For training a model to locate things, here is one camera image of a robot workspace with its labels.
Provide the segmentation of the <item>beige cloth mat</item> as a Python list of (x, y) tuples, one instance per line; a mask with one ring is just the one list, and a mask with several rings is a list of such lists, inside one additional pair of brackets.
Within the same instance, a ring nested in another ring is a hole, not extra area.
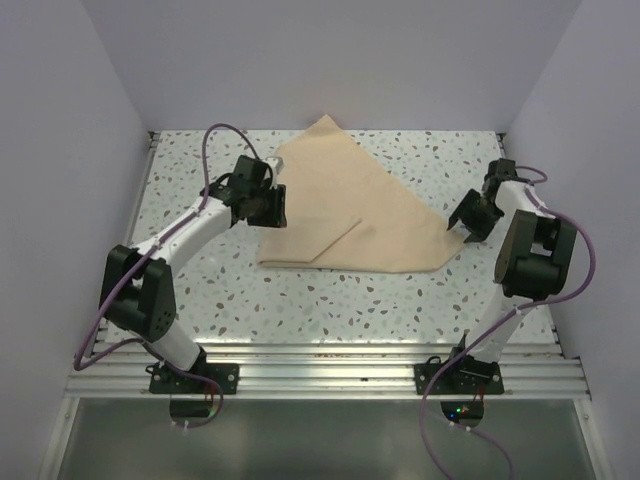
[(328, 115), (277, 154), (287, 225), (263, 231), (263, 267), (431, 272), (464, 246), (461, 234)]

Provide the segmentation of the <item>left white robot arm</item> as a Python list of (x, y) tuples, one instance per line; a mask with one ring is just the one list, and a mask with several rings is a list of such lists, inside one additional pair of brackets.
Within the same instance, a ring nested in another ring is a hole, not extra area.
[(201, 390), (208, 379), (199, 362), (200, 346), (177, 325), (174, 277), (217, 236), (239, 222), (284, 228), (286, 186), (277, 175), (280, 157), (242, 155), (232, 172), (205, 186), (189, 209), (168, 227), (134, 247), (118, 245), (108, 254), (99, 313), (135, 335), (174, 369), (185, 392)]

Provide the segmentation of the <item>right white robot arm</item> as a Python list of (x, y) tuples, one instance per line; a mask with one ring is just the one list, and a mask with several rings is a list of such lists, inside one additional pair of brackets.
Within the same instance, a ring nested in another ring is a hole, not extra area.
[(489, 163), (482, 188), (466, 193), (447, 228), (460, 224), (466, 244), (480, 243), (501, 220), (509, 227), (495, 262), (496, 290), (479, 325), (460, 342), (467, 357), (484, 364), (499, 361), (523, 316), (563, 290), (577, 236), (569, 221), (543, 210), (533, 182), (504, 158)]

